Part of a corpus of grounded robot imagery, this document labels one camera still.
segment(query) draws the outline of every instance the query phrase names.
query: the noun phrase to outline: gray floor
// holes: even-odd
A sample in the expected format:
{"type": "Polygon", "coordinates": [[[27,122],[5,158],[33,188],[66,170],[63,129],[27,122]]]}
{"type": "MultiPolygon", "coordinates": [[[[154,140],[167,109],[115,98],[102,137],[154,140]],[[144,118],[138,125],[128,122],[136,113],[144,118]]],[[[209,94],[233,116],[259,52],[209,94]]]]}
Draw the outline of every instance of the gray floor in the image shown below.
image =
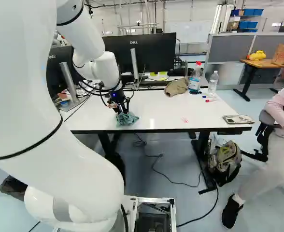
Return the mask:
{"type": "MultiPolygon", "coordinates": [[[[218,94],[238,113],[250,115],[255,120],[258,120],[259,112],[265,102],[274,95],[268,89],[249,90],[248,96],[252,100],[246,102],[232,90],[219,90],[218,94]]],[[[242,135],[221,136],[220,140],[232,139],[246,151],[252,151],[254,148],[259,149],[254,135],[258,125],[259,123],[254,124],[252,131],[244,132],[242,135]]],[[[200,196],[198,191],[205,188],[203,179],[201,179],[198,188],[171,184],[151,170],[155,158],[145,157],[145,154],[163,153],[164,156],[157,162],[155,168],[168,175],[173,181],[195,185],[198,183],[200,169],[188,135],[186,133],[141,134],[141,137],[148,142],[145,148],[132,145],[137,140],[133,134],[124,135],[118,144],[118,152],[127,166],[126,194],[176,198],[177,224],[205,214],[213,206],[216,192],[200,196]]],[[[78,138],[103,154],[95,136],[79,135],[78,138]]],[[[178,231],[225,231],[226,229],[222,227],[220,222],[220,215],[227,198],[237,190],[243,179],[261,165],[258,161],[243,158],[242,168],[237,178],[219,189],[219,202],[214,211],[206,218],[190,223],[178,231]]],[[[0,170],[0,183],[5,177],[6,173],[0,170]]],[[[0,232],[27,232],[35,223],[36,220],[26,212],[22,202],[0,193],[0,232]]],[[[50,232],[52,228],[42,224],[33,231],[50,232]]],[[[284,231],[284,186],[247,202],[232,231],[284,231]]]]}

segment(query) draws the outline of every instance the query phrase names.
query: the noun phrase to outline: desk leg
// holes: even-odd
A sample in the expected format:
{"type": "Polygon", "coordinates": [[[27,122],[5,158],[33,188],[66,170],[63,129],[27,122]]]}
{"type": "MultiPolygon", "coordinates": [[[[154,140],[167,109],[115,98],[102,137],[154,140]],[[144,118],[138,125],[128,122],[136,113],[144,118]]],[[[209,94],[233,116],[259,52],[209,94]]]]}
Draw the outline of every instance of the desk leg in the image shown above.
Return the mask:
{"type": "Polygon", "coordinates": [[[122,160],[122,157],[117,152],[115,152],[120,136],[121,133],[115,134],[111,142],[107,133],[98,133],[99,140],[105,153],[105,158],[120,171],[124,180],[124,184],[126,185],[125,164],[122,160]]]}
{"type": "Polygon", "coordinates": [[[208,145],[208,140],[210,137],[210,132],[200,132],[198,140],[192,140],[191,145],[197,155],[199,165],[204,177],[204,181],[206,184],[206,189],[199,191],[199,194],[203,194],[206,192],[214,191],[216,189],[215,182],[213,178],[210,176],[208,167],[207,167],[207,157],[204,154],[208,145]]]}
{"type": "Polygon", "coordinates": [[[248,88],[254,78],[254,75],[255,75],[255,72],[256,72],[257,68],[256,67],[252,67],[252,70],[250,71],[249,73],[249,76],[245,82],[245,85],[244,85],[244,88],[243,88],[243,91],[239,91],[237,90],[236,88],[233,89],[234,92],[236,92],[237,94],[239,94],[242,98],[244,98],[247,102],[250,102],[250,99],[249,97],[246,96],[246,93],[248,91],[248,88]]]}
{"type": "Polygon", "coordinates": [[[274,88],[270,88],[270,90],[274,93],[278,93],[279,91],[277,89],[274,89],[274,88]]]}

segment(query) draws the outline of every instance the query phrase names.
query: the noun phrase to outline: black sneaker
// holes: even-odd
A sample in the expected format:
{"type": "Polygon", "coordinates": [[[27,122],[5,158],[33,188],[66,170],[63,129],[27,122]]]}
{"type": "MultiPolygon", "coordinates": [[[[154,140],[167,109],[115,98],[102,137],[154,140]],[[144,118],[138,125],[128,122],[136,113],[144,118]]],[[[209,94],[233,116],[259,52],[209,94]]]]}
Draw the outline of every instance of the black sneaker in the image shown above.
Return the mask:
{"type": "Polygon", "coordinates": [[[239,203],[232,199],[233,195],[229,197],[228,203],[221,215],[221,221],[227,229],[231,229],[234,226],[238,213],[243,208],[243,205],[240,206],[239,203]]]}

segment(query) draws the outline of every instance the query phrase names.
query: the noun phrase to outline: computer monitor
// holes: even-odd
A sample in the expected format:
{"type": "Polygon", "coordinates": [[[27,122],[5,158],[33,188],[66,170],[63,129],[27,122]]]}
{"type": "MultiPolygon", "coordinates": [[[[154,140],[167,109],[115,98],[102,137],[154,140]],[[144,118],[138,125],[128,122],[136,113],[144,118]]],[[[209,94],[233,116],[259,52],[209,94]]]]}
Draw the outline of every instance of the computer monitor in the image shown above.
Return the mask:
{"type": "Polygon", "coordinates": [[[174,66],[176,33],[105,36],[105,50],[113,52],[120,72],[133,72],[130,49],[135,48],[139,73],[169,71],[174,66]]]}
{"type": "Polygon", "coordinates": [[[54,47],[50,50],[46,68],[46,82],[51,97],[68,87],[59,63],[67,63],[73,82],[76,85],[81,81],[81,77],[72,63],[73,50],[72,46],[54,47]]]}

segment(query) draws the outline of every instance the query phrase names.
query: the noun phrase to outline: woman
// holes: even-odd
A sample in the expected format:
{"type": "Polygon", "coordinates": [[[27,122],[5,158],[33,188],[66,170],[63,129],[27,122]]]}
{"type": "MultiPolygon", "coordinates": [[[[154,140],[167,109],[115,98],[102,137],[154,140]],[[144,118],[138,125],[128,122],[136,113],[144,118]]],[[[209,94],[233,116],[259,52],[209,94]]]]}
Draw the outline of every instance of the woman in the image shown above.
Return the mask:
{"type": "Polygon", "coordinates": [[[284,183],[284,88],[265,105],[265,110],[281,128],[276,128],[269,137],[269,155],[266,165],[253,173],[241,185],[239,191],[229,197],[222,213],[223,225],[231,229],[244,203],[259,194],[284,183]]]}

